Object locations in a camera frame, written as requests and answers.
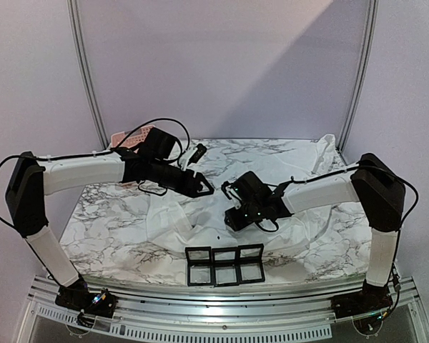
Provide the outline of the white button shirt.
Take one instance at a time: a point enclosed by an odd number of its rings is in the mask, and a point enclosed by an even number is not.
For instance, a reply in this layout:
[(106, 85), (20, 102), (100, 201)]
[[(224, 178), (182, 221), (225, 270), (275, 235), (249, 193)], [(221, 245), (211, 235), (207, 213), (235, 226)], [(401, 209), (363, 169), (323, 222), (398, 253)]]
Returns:
[(315, 141), (220, 139), (203, 144), (207, 155), (194, 168), (212, 183), (214, 194), (152, 196), (146, 218), (149, 242), (174, 254), (187, 247), (244, 244), (299, 254), (325, 230), (329, 206), (288, 210), (275, 187), (291, 177), (328, 173), (337, 161), (333, 134)]

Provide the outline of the middle black display case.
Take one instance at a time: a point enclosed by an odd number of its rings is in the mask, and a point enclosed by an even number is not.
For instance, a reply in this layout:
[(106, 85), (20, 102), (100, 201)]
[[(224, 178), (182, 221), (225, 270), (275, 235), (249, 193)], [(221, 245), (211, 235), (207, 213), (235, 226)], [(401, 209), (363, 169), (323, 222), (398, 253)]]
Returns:
[(216, 287), (240, 285), (239, 255), (238, 247), (214, 248), (212, 250), (214, 285)]

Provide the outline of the left aluminium frame post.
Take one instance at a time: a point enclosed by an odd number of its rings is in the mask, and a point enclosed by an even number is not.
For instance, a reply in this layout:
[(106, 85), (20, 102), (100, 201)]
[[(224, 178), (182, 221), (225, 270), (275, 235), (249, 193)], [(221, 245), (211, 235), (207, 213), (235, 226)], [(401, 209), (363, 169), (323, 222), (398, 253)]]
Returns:
[(92, 80), (92, 73), (89, 67), (87, 50), (84, 44), (84, 35), (82, 31), (81, 13), (79, 2), (76, 0), (67, 1), (69, 20), (71, 24), (71, 32), (74, 40), (74, 48), (79, 65), (79, 71), (84, 86), (84, 91), (87, 98), (88, 107), (94, 124), (94, 128), (99, 139), (99, 143), (103, 148), (109, 145), (107, 132), (104, 126), (102, 114), (100, 112), (97, 96), (95, 94), (94, 83)]

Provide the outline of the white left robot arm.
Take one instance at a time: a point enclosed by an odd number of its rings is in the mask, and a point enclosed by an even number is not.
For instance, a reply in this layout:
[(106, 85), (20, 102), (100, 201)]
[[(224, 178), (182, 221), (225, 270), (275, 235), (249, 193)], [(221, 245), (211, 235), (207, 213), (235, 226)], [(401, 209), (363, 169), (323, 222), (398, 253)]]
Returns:
[(43, 158), (30, 151), (17, 158), (5, 200), (13, 228), (30, 246), (59, 285), (59, 307), (98, 317), (112, 318), (118, 298), (108, 290), (89, 291), (49, 227), (45, 197), (90, 184), (154, 182), (189, 198), (214, 193), (203, 174), (173, 165), (169, 158), (178, 140), (153, 127), (136, 148), (113, 147), (99, 153)]

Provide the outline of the pink plastic basket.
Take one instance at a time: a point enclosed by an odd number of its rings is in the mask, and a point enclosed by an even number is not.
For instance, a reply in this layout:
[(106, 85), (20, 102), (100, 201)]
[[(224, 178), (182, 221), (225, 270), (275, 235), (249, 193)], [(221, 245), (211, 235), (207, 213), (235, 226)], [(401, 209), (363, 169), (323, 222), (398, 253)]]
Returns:
[[(139, 143), (142, 143), (146, 139), (148, 133), (151, 131), (152, 128), (154, 128), (153, 124), (148, 124), (146, 126), (143, 126), (139, 130), (134, 132), (131, 136), (128, 136), (121, 146), (124, 146), (130, 149), (133, 146), (136, 146)], [(116, 147), (126, 136), (127, 136), (127, 133), (124, 131), (112, 134), (111, 142), (109, 146)]]

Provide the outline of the black display case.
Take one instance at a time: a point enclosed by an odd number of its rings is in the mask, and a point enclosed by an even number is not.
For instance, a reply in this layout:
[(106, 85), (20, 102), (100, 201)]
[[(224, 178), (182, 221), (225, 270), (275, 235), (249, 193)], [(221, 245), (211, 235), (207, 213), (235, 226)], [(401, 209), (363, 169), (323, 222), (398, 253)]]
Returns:
[(264, 244), (240, 245), (238, 248), (240, 284), (264, 282), (265, 272), (262, 263)]
[(186, 247), (187, 286), (212, 287), (215, 284), (215, 273), (211, 247)]
[(212, 250), (214, 285), (216, 287), (240, 285), (239, 255), (238, 247), (214, 248)]

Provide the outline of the left black display case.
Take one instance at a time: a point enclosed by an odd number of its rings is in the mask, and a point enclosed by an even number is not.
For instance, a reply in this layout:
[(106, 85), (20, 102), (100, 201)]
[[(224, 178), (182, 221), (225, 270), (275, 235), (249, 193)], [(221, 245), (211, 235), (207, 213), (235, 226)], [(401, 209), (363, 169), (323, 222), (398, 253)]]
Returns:
[(187, 286), (212, 287), (215, 284), (215, 273), (211, 247), (186, 247)]

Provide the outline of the aluminium front rail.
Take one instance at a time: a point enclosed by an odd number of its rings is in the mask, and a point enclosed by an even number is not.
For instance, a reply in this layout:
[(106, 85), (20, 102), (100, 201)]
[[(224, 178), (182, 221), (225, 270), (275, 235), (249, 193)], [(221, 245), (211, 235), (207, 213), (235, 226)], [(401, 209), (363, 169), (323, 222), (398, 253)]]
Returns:
[(400, 301), (382, 323), (339, 318), (336, 295), (358, 291), (361, 278), (248, 287), (164, 287), (111, 284), (119, 301), (111, 319), (92, 328), (55, 305), (55, 283), (36, 277), (28, 294), (19, 342), (429, 342), (412, 278), (401, 281)]

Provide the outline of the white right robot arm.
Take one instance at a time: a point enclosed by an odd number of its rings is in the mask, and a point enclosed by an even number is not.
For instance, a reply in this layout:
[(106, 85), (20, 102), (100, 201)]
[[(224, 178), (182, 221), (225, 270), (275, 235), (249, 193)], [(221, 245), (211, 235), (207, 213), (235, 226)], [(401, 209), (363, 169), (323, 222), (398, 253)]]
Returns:
[(405, 182), (374, 154), (363, 154), (358, 163), (305, 180), (290, 179), (274, 189), (248, 171), (234, 182), (224, 182), (222, 192), (237, 204), (225, 211), (225, 224), (238, 232), (264, 220), (278, 220), (333, 204), (359, 203), (371, 229), (368, 270), (362, 289), (331, 299), (338, 318), (367, 314), (385, 320), (395, 305), (388, 283), (403, 225)]

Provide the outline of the right black display case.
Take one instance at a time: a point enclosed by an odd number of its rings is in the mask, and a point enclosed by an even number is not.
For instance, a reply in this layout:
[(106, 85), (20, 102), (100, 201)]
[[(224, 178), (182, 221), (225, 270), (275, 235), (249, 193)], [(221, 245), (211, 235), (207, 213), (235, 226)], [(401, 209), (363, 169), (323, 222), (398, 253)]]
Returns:
[(264, 282), (265, 272), (262, 263), (264, 244), (240, 245), (238, 248), (240, 284)]

